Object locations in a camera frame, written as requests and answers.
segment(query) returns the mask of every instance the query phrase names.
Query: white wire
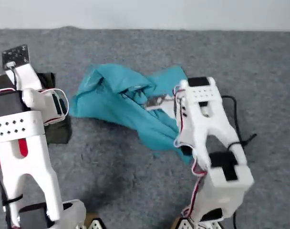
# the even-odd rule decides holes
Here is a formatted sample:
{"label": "white wire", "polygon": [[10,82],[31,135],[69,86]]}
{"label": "white wire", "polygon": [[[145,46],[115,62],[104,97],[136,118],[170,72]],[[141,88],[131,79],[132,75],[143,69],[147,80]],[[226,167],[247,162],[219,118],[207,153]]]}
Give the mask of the white wire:
{"label": "white wire", "polygon": [[59,89],[59,88],[50,88],[50,89],[43,89],[42,91],[40,91],[40,93],[44,94],[44,93],[49,92],[49,91],[60,91],[63,94],[63,96],[64,96],[64,98],[65,98],[65,100],[67,102],[67,112],[64,115],[64,117],[66,117],[68,115],[68,113],[69,113],[69,100],[68,100],[65,92],[63,90]]}
{"label": "white wire", "polygon": [[7,87],[7,88],[2,88],[2,89],[0,89],[0,92],[7,91],[7,90],[15,91],[14,88],[12,88],[12,87]]}

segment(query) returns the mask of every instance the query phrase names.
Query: cable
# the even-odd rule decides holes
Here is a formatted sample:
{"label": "cable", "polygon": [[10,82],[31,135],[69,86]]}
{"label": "cable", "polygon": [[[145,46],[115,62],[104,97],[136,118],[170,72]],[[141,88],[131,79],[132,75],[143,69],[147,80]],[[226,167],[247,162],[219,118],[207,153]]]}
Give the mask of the cable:
{"label": "cable", "polygon": [[7,224],[7,229],[11,229],[11,217],[10,217],[10,208],[9,208],[9,205],[4,205],[4,203],[7,203],[8,200],[7,200],[7,195],[6,195],[6,192],[5,192],[5,188],[0,180],[0,191],[1,191],[1,198],[2,198],[2,203],[3,203],[3,206],[5,207],[5,212],[6,212],[6,215],[5,215],[5,220],[6,220],[6,224]]}
{"label": "cable", "polygon": [[[235,145],[235,144],[241,144],[241,147],[244,149],[247,146],[247,144],[249,142],[251,142],[257,136],[257,134],[252,134],[247,140],[243,141],[242,140],[242,137],[241,137],[241,132],[240,132],[239,124],[238,124],[238,119],[237,119],[237,100],[235,99],[235,97],[233,97],[231,95],[223,95],[223,96],[221,96],[221,98],[223,98],[223,99],[231,99],[233,101],[234,125],[235,125],[236,133],[237,133],[237,136],[238,136],[238,140],[239,140],[238,142],[231,143],[228,146],[227,150],[229,151],[230,148],[233,145]],[[237,226],[236,226],[236,211],[233,214],[233,228],[234,229],[237,229]]]}
{"label": "cable", "polygon": [[236,226],[236,211],[233,214],[233,228],[237,229],[237,226]]}
{"label": "cable", "polygon": [[15,89],[12,87],[6,87],[6,88],[0,89],[0,92],[5,92],[5,91],[15,91]]}
{"label": "cable", "polygon": [[[63,96],[64,96],[64,98],[66,100],[66,103],[67,103],[67,111],[66,111],[66,113],[64,115],[64,117],[66,117],[68,115],[68,113],[69,113],[69,100],[68,100],[68,97],[66,96],[65,92],[63,90],[59,89],[59,88],[49,88],[49,89],[41,90],[40,93],[46,93],[48,91],[60,91],[63,94]],[[57,120],[57,119],[60,119],[60,118],[62,118],[62,117],[49,119],[44,124],[49,124],[50,122],[52,122],[54,120]]]}
{"label": "cable", "polygon": [[217,223],[221,227],[221,229],[225,229],[224,226],[220,222],[217,222]]}
{"label": "cable", "polygon": [[15,73],[15,71],[14,71],[14,67],[10,67],[9,69],[10,69],[10,70],[12,71],[12,73],[13,73],[13,80],[14,80],[13,85],[14,85],[14,88],[17,89],[17,76],[16,76],[16,73]]}

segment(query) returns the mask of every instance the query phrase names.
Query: teal cloth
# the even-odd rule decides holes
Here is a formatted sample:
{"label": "teal cloth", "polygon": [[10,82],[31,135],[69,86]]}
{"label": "teal cloth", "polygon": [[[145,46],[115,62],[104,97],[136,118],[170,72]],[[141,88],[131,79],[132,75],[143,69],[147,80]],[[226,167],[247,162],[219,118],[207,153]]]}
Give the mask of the teal cloth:
{"label": "teal cloth", "polygon": [[69,114],[90,117],[127,126],[138,132],[143,144],[152,150],[175,150],[178,135],[176,121],[162,110],[147,111],[142,105],[152,96],[172,95],[173,88],[186,75],[179,66],[143,76],[125,66],[102,64],[92,66],[72,98]]}

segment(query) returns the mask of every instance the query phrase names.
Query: gray carpet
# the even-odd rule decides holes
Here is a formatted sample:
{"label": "gray carpet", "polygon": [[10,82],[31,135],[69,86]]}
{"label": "gray carpet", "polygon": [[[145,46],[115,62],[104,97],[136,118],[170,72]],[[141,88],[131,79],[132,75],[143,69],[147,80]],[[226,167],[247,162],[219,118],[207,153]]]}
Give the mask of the gray carpet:
{"label": "gray carpet", "polygon": [[[32,65],[57,73],[69,96],[91,63],[144,74],[179,64],[189,77],[213,76],[222,94],[237,98],[243,136],[259,135],[246,149],[255,184],[238,210],[238,229],[290,229],[290,33],[0,30],[0,73],[1,51],[23,43]],[[233,121],[230,101],[225,108]],[[69,144],[50,146],[63,200],[81,199],[108,229],[169,228],[188,204],[190,166],[173,152],[155,156],[121,126],[73,118],[72,127]],[[24,190],[28,203],[43,200],[33,180]],[[232,228],[230,220],[224,225]]]}

